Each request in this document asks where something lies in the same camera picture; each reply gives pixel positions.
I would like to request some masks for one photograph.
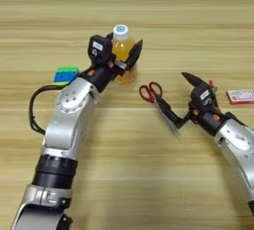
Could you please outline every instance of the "blue block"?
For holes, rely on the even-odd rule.
[[[78,76],[78,72],[57,72],[54,78],[54,83],[71,82]]]

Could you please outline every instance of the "scissors blade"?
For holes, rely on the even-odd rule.
[[[158,108],[158,110],[159,110],[160,114],[162,115],[162,117],[164,118],[164,120],[168,123],[168,125],[169,125],[170,129],[172,130],[172,132],[174,133],[174,135],[178,139],[180,139],[181,135],[180,135],[179,129],[176,127],[175,123],[171,119],[169,119],[167,117],[167,115],[165,115],[165,113],[162,111],[162,109],[158,103],[157,97],[155,97],[155,105]]]

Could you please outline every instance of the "silver arm segment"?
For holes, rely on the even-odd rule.
[[[80,77],[64,88],[57,98],[55,116],[46,130],[42,154],[77,160],[87,121],[98,99],[95,86]]]
[[[42,146],[42,156],[76,161],[99,92],[88,81],[77,78],[57,96],[56,112],[50,121]],[[65,206],[71,200],[71,188],[53,188],[29,184],[14,219],[11,230],[68,230],[60,225],[68,221]]]
[[[235,169],[247,201],[253,201],[254,131],[229,119],[215,135],[215,143]]]

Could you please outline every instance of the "red scissors handle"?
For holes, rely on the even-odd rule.
[[[139,87],[139,94],[144,100],[155,103],[155,95],[162,96],[163,89],[159,83],[151,82],[148,86],[146,84],[141,85]]]
[[[159,83],[151,82],[149,84],[149,89],[156,95],[161,96],[161,97],[163,96],[163,88]]]

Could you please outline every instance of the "robotic arm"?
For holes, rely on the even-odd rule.
[[[254,214],[254,131],[232,113],[223,114],[220,111],[212,81],[206,83],[186,72],[182,75],[194,86],[190,94],[188,114],[180,118],[163,99],[160,101],[161,108],[178,129],[192,120],[214,137],[215,143],[234,168]]]
[[[137,43],[123,62],[112,53],[111,40],[112,34],[106,38],[90,38],[88,55],[91,67],[61,90],[55,115],[46,131],[34,121],[31,111],[31,127],[45,137],[34,179],[26,188],[11,230],[72,229],[72,220],[64,211],[70,206],[71,185],[87,122],[99,94],[110,80],[123,75],[136,63],[143,45],[142,41]],[[48,85],[44,89],[59,88]]]

